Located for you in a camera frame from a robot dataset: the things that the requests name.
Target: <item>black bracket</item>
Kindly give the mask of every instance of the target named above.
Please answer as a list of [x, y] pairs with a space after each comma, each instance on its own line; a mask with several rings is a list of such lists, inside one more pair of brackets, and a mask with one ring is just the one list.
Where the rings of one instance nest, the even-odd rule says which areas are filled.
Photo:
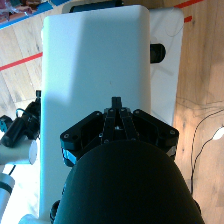
[[73, 166], [85, 153], [100, 144], [119, 140], [143, 141], [174, 156], [179, 132], [145, 113], [122, 107], [120, 97], [112, 97], [112, 107], [104, 114], [95, 111], [60, 136], [64, 162]]

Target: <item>black cable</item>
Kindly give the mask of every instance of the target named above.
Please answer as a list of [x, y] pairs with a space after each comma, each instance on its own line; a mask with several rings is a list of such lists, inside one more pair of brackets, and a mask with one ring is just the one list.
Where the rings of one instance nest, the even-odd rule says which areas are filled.
[[16, 165], [14, 165], [13, 168], [11, 169], [11, 171], [9, 172], [9, 176], [12, 174], [12, 172], [14, 171], [15, 168], [16, 168]]
[[26, 114], [27, 116], [35, 118], [35, 119], [39, 122], [38, 118], [37, 118], [35, 115], [33, 115], [33, 114], [31, 114], [31, 113], [29, 113], [29, 112], [23, 110], [22, 108], [18, 108], [18, 109], [16, 109], [16, 117], [19, 116], [19, 115], [18, 115], [18, 111], [19, 111], [19, 110], [22, 111], [22, 112], [23, 112], [24, 114]]
[[201, 152], [202, 152], [204, 146], [205, 146], [208, 142], [210, 142], [210, 141], [213, 139], [213, 137], [212, 137], [211, 139], [209, 139], [208, 141], [206, 141], [206, 142], [204, 143], [204, 145], [203, 145], [202, 148], [201, 148], [200, 153], [197, 155], [197, 157], [196, 157], [196, 159], [195, 159], [194, 167], [193, 167], [194, 139], [195, 139], [196, 132], [197, 132], [197, 130], [198, 130], [199, 125], [200, 125], [205, 119], [207, 119], [208, 117], [210, 117], [210, 116], [212, 116], [212, 115], [218, 114], [218, 113], [220, 113], [220, 112], [222, 112], [222, 111], [224, 111], [224, 109], [219, 110], [219, 111], [217, 111], [217, 112], [215, 112], [215, 113], [209, 114], [209, 115], [206, 116], [204, 119], [202, 119], [202, 120], [199, 122], [199, 124], [197, 125], [197, 127], [195, 128], [195, 131], [194, 131], [194, 137], [193, 137], [193, 141], [192, 141], [192, 149], [191, 149], [191, 170], [192, 170], [192, 174], [191, 174], [191, 195], [193, 195], [193, 175], [194, 175], [194, 170], [195, 170], [195, 165], [196, 165], [197, 158], [200, 156], [200, 154], [201, 154]]
[[198, 155], [197, 155], [197, 157], [196, 157], [196, 159], [195, 159], [195, 161], [194, 161], [194, 167], [192, 168], [192, 174], [191, 174], [191, 195], [193, 195], [193, 190], [194, 190], [194, 188], [193, 188], [193, 186], [194, 186], [193, 178], [194, 178], [194, 171], [195, 171], [195, 166], [196, 166], [197, 159], [198, 159], [198, 157], [201, 155], [201, 153], [202, 153], [202, 151], [203, 151], [205, 145], [206, 145], [208, 142], [210, 142], [212, 139], [213, 139], [213, 138], [210, 138], [208, 141], [206, 141], [206, 142], [204, 143], [204, 145], [201, 147], [201, 151], [198, 153]]

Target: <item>red tape line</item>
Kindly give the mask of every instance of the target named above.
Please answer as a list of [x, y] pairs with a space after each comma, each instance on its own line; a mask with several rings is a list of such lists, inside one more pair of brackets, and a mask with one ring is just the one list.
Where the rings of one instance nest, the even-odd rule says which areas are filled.
[[198, 3], [198, 2], [202, 2], [202, 1], [204, 1], [204, 0], [189, 0], [189, 1], [187, 1], [187, 2], [183, 2], [183, 3], [179, 4], [179, 5], [175, 5], [174, 7], [175, 7], [175, 8], [182, 9], [182, 8], [184, 8], [184, 7], [187, 7], [187, 6], [196, 4], [196, 3]]
[[192, 20], [192, 16], [188, 16], [188, 17], [184, 18], [184, 22], [185, 22], [185, 23], [188, 23], [188, 22], [190, 22], [191, 20]]
[[27, 57], [27, 58], [23, 58], [23, 59], [21, 59], [19, 61], [16, 61], [16, 62], [13, 62], [13, 63], [10, 63], [8, 65], [4, 65], [4, 66], [0, 67], [0, 71], [3, 71], [5, 69], [11, 68], [11, 67], [14, 67], [16, 65], [20, 65], [20, 64], [28, 62], [28, 61], [32, 61], [32, 60], [34, 60], [36, 58], [40, 58], [42, 56], [43, 56], [43, 52], [41, 52], [39, 54], [32, 55], [32, 56]]

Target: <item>wooden floor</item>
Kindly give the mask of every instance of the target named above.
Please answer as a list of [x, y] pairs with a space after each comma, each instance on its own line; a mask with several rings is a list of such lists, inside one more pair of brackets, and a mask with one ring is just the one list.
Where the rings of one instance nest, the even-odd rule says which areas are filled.
[[[149, 8], [171, 7], [186, 0], [126, 0]], [[59, 14], [63, 6], [0, 30], [0, 66], [42, 52], [44, 18]], [[224, 108], [224, 1], [202, 0], [184, 7], [185, 23], [177, 90], [174, 127], [180, 132], [176, 164], [190, 186], [191, 145], [197, 124]], [[0, 72], [0, 116], [15, 117], [41, 89], [41, 58]], [[198, 128], [194, 158], [202, 145], [224, 123], [224, 112], [206, 119]], [[224, 138], [208, 143], [198, 159], [194, 199], [206, 224], [224, 223]]]

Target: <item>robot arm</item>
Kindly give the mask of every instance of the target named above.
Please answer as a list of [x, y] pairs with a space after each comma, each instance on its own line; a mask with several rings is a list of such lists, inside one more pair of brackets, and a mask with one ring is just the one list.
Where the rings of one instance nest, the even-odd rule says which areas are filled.
[[[10, 174], [4, 174], [6, 164], [34, 164], [37, 156], [36, 139], [40, 133], [40, 91], [36, 93], [35, 102], [25, 110], [17, 109], [17, 118], [12, 121], [7, 116], [0, 118], [1, 131], [5, 132], [0, 142], [0, 222], [9, 201], [15, 180]], [[23, 114], [18, 117], [18, 110]]]

